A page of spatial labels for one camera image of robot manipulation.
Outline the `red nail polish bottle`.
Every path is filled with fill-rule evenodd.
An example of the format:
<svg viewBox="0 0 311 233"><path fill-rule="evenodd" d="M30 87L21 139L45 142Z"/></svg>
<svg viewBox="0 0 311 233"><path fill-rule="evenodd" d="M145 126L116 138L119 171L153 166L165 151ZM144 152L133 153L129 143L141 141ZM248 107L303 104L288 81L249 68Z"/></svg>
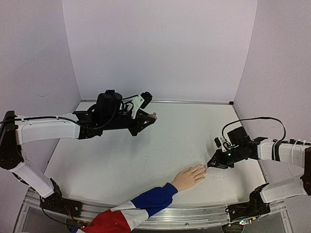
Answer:
<svg viewBox="0 0 311 233"><path fill-rule="evenodd" d="M157 113L153 112L152 114L149 114L148 117L152 117L154 119L157 119Z"/></svg>

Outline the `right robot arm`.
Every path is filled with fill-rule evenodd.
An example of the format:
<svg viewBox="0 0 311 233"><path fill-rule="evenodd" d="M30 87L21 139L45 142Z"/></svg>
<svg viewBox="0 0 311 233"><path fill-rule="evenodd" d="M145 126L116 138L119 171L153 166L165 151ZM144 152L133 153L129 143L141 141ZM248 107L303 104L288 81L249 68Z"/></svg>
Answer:
<svg viewBox="0 0 311 233"><path fill-rule="evenodd" d="M306 140L251 139L244 127L228 132L228 138L215 139L217 149L208 167L234 168L238 162L256 160L262 166L266 183L255 188L249 201L232 204L233 217L258 216L270 212L270 203L311 194L311 144Z"/></svg>

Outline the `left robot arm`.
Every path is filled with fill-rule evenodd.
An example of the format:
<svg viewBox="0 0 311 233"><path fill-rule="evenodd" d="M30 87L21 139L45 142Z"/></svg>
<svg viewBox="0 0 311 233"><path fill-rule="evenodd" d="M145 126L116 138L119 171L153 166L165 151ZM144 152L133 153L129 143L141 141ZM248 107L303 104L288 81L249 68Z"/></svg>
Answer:
<svg viewBox="0 0 311 233"><path fill-rule="evenodd" d="M143 92L123 97L115 90L100 93L87 110L59 116L18 116L6 112L0 123L0 167L36 191L55 212L66 206L58 184L47 177L30 153L40 143L60 139L85 140L105 131L126 129L132 136L155 123L156 114L145 112L153 96Z"/></svg>

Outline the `mannequin hand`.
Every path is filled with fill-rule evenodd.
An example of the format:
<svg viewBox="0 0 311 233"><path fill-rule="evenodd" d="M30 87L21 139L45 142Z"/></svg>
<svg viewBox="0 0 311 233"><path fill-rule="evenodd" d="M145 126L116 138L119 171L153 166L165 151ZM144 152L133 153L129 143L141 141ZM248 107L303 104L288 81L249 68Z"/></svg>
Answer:
<svg viewBox="0 0 311 233"><path fill-rule="evenodd" d="M191 188L204 180L206 174L207 168L202 164L189 167L179 172L171 184L177 189L178 192L180 192Z"/></svg>

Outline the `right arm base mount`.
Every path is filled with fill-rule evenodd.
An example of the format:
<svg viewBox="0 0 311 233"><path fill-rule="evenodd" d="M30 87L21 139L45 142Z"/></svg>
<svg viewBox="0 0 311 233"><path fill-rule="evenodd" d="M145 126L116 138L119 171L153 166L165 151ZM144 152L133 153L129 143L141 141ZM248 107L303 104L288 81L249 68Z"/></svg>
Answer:
<svg viewBox="0 0 311 233"><path fill-rule="evenodd" d="M270 213L270 203L265 203L260 195L261 190L268 183L258 186L249 194L249 201L237 204L231 204L225 211L229 213L231 222L245 218L259 217Z"/></svg>

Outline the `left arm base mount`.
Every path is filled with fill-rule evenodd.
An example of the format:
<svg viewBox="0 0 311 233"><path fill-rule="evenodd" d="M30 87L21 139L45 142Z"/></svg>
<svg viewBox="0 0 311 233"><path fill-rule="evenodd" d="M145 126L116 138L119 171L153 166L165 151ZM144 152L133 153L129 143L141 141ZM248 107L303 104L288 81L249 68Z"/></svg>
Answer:
<svg viewBox="0 0 311 233"><path fill-rule="evenodd" d="M44 210L79 217L81 215L83 204L80 201L64 198L59 185L50 178L53 192L46 198L41 197L40 206Z"/></svg>

